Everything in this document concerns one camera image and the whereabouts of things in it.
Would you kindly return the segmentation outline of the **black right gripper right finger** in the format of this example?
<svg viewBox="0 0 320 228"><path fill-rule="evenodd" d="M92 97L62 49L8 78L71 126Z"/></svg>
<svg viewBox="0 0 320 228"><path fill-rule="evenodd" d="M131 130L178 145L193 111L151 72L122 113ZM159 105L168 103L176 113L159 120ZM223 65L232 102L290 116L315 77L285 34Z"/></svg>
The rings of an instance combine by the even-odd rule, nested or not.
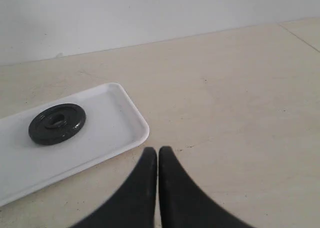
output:
<svg viewBox="0 0 320 228"><path fill-rule="evenodd" d="M170 146L159 150L158 196L163 228L250 228L191 179Z"/></svg>

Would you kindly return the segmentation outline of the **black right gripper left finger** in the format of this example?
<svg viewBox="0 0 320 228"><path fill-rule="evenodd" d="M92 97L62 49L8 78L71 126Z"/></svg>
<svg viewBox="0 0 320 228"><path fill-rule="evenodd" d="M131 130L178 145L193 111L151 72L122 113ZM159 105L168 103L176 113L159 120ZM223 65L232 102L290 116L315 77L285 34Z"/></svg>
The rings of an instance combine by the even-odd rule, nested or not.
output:
<svg viewBox="0 0 320 228"><path fill-rule="evenodd" d="M157 193L157 153L146 147L118 190L74 228L153 228Z"/></svg>

